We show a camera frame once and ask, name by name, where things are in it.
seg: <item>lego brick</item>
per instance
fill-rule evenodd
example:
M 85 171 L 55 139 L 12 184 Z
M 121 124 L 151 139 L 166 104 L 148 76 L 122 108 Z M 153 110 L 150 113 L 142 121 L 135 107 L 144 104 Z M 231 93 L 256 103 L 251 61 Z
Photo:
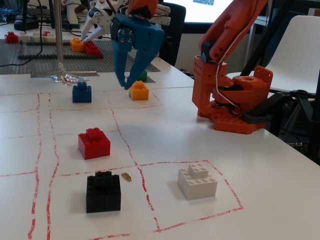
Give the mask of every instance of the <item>lego brick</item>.
M 86 183 L 86 213 L 121 210 L 121 187 L 119 175 L 110 171 L 96 172 L 88 176 Z
M 19 38 L 13 31 L 8 31 L 8 34 L 4 35 L 5 42 L 7 44 L 18 44 Z
M 70 46 L 71 46 L 72 52 L 81 52 L 82 53 L 85 51 L 84 44 L 77 37 L 74 37 L 72 40 L 70 40 Z
M 86 103 L 91 103 L 92 98 L 92 89 L 91 86 L 87 86 L 86 82 L 78 82 L 77 86 L 73 86 L 72 88 L 72 98 L 90 98 L 90 101 L 86 101 Z
M 211 174 L 208 174 L 204 178 L 193 178 L 188 169 L 180 168 L 177 182 L 188 200 L 204 199 L 216 196 L 218 182 Z
M 73 103 L 92 103 L 91 97 L 73 97 Z
M 31 36 L 30 36 L 30 42 L 40 42 L 40 33 L 39 32 L 34 32 Z
M 129 88 L 129 96 L 133 101 L 148 100 L 149 89 L 142 81 L 136 81 L 133 86 Z
M 24 31 L 21 31 L 20 35 L 18 36 L 18 40 L 19 43 L 20 41 L 22 41 L 23 43 L 28 43 L 30 41 L 30 38 Z
M 203 163 L 192 163 L 189 165 L 189 174 L 193 179 L 205 179 L 208 177 L 209 170 Z
M 84 43 L 84 52 L 88 55 L 95 55 L 99 56 L 100 59 L 102 58 L 100 49 L 92 41 Z
M 148 72 L 145 70 L 143 71 L 142 75 L 138 78 L 138 81 L 146 82 L 148 78 Z
M 110 156 L 111 143 L 99 128 L 78 135 L 78 149 L 85 160 Z
M 42 34 L 42 36 L 46 37 L 48 34 L 51 34 L 51 32 L 45 31 L 44 34 Z
M 51 34 L 50 32 L 48 32 L 48 34 L 42 39 L 45 43 L 55 43 L 57 41 L 56 36 L 54 34 Z

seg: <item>red lego brick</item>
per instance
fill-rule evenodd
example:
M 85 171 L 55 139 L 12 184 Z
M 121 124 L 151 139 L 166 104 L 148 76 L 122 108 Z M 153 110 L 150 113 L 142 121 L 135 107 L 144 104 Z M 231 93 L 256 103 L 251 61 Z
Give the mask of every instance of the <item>red lego brick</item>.
M 84 160 L 110 156 L 110 146 L 110 140 L 97 127 L 78 135 L 78 149 Z
M 8 31 L 8 34 L 4 35 L 5 42 L 7 44 L 18 44 L 19 38 L 17 35 L 14 34 L 13 31 Z
M 100 49 L 92 41 L 88 41 L 88 42 L 84 43 L 84 52 L 87 55 L 94 55 L 94 56 L 98 56 L 99 58 L 101 58 Z
M 48 34 L 51 34 L 51 32 L 45 31 L 44 34 L 42 34 L 42 36 L 47 37 Z

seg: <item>white lego brick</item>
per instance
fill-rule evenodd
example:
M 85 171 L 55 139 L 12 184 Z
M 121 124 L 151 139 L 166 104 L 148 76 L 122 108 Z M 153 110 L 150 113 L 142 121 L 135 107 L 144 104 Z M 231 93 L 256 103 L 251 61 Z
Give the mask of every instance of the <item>white lego brick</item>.
M 40 42 L 40 33 L 39 33 L 39 32 L 34 32 L 34 33 L 30 36 L 30 42 L 34 42 L 34 43 Z
M 19 39 L 19 43 L 20 43 L 20 41 L 22 41 L 23 43 L 27 43 L 30 41 L 29 36 L 24 31 L 20 32 L 18 39 Z
M 46 36 L 43 37 L 43 41 L 47 43 L 56 43 L 56 36 L 52 33 L 48 33 Z
M 188 169 L 180 168 L 178 185 L 188 200 L 195 200 L 215 197 L 218 182 L 211 174 L 208 174 L 207 178 L 193 179 Z
M 208 177 L 209 170 L 203 163 L 192 163 L 189 165 L 189 174 L 193 179 L 205 179 Z

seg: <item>white chair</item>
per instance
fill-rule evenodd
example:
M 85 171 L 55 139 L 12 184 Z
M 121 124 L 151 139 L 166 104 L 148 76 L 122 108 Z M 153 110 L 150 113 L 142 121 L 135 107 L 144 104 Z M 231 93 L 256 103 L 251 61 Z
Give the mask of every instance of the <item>white chair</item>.
M 320 17 L 295 16 L 266 68 L 273 72 L 271 88 L 315 93 L 320 70 Z

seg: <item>blue lego brick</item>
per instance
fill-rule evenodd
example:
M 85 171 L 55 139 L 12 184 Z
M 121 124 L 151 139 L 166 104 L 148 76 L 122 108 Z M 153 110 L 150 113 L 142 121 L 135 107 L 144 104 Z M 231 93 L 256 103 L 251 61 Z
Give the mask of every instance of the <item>blue lego brick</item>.
M 86 82 L 78 82 L 77 86 L 72 88 L 72 97 L 73 98 L 91 98 L 92 88 L 87 86 Z
M 73 97 L 72 102 L 73 103 L 91 103 L 92 99 L 91 97 Z
M 85 81 L 80 81 L 77 83 L 77 88 L 79 90 L 87 90 L 87 83 Z

